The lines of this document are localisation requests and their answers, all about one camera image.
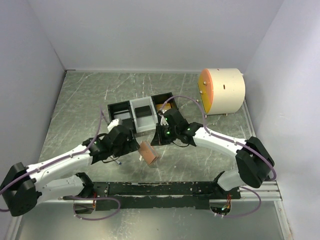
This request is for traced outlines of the orange leather card holder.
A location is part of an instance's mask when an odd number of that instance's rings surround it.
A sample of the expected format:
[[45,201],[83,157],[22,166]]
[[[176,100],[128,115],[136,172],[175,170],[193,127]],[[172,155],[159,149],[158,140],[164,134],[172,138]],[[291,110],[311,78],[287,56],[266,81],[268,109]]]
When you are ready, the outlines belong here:
[[159,159],[159,154],[148,141],[142,141],[140,143],[138,152],[147,165],[152,165]]

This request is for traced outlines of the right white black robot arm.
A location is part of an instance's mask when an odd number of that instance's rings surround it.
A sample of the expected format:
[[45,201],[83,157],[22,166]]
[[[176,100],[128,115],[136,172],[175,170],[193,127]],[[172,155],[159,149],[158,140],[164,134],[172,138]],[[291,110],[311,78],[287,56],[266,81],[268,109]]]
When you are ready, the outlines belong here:
[[275,162],[257,137],[231,137],[213,131],[204,124],[189,123],[175,108],[157,114],[160,122],[156,124],[152,146],[170,145],[180,140],[183,148],[203,147],[235,160],[233,169],[220,172],[210,182],[208,192],[197,190],[194,195],[223,199],[231,190],[242,186],[258,189],[262,183],[275,179]]

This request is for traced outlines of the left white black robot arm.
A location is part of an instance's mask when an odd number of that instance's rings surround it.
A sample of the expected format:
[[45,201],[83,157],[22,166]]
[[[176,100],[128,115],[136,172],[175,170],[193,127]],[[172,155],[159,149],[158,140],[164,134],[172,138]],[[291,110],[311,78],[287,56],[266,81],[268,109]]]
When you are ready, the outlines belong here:
[[12,165],[0,185],[0,194],[13,217],[59,197],[86,200],[94,196],[94,184],[88,175],[83,172],[67,178],[63,175],[109,157],[122,157],[139,148],[133,132],[117,125],[109,133],[89,138],[57,157],[28,166],[22,162]]

